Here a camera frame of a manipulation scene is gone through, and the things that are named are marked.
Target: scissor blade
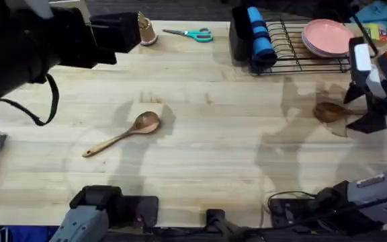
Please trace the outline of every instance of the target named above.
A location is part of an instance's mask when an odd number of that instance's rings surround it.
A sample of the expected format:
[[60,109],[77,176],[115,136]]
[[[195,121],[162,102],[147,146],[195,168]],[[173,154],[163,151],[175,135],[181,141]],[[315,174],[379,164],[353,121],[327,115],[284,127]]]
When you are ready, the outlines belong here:
[[162,30],[166,33],[170,33],[170,34],[179,34],[179,35],[182,35],[184,36],[185,35],[185,32],[184,31],[179,31],[179,30]]

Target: wire dish rack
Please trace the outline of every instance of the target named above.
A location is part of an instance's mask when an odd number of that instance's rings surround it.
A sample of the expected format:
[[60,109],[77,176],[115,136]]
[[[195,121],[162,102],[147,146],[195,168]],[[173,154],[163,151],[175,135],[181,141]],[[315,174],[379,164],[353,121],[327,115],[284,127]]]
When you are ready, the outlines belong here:
[[271,45],[277,62],[265,70],[254,69],[256,75],[278,73],[345,73],[351,65],[348,56],[323,58],[311,53],[302,42],[302,31],[311,19],[267,20]]

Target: black mount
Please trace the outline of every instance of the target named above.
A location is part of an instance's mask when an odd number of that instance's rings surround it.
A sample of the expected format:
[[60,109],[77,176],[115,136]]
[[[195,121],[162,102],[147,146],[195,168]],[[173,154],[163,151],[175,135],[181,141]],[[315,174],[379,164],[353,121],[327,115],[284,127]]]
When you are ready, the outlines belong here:
[[153,227],[157,223],[159,200],[156,196],[123,196],[119,187],[85,186],[70,202],[107,210],[110,228]]
[[225,218],[225,211],[222,209],[207,209],[206,211],[206,232],[220,233],[223,241],[230,242],[254,242],[263,241],[260,233],[252,232],[252,228],[240,227],[229,222]]
[[[297,198],[273,198],[270,200],[270,206],[274,212],[271,212],[271,225],[273,227],[282,227],[290,225],[294,221],[307,218],[311,215],[308,212],[308,202],[314,199]],[[292,230],[301,234],[327,234],[329,231],[323,229],[317,221],[305,225],[299,225]]]

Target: stack of plates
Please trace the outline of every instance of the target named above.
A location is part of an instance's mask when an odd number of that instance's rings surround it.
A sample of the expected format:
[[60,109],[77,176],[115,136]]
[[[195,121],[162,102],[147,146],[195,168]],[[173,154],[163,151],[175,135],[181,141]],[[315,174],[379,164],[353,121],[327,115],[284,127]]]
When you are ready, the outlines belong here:
[[316,19],[306,25],[302,41],[313,54],[321,57],[338,57],[349,52],[353,33],[339,22]]

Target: scissors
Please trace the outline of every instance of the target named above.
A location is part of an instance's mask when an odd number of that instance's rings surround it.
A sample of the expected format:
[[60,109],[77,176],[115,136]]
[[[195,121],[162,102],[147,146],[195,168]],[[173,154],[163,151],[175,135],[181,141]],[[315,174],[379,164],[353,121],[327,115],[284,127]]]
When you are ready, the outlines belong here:
[[163,30],[163,31],[170,34],[179,34],[182,36],[187,36],[201,43],[206,43],[213,40],[213,36],[211,35],[211,32],[208,28],[202,28],[200,30],[187,30],[187,31],[179,31],[179,30]]

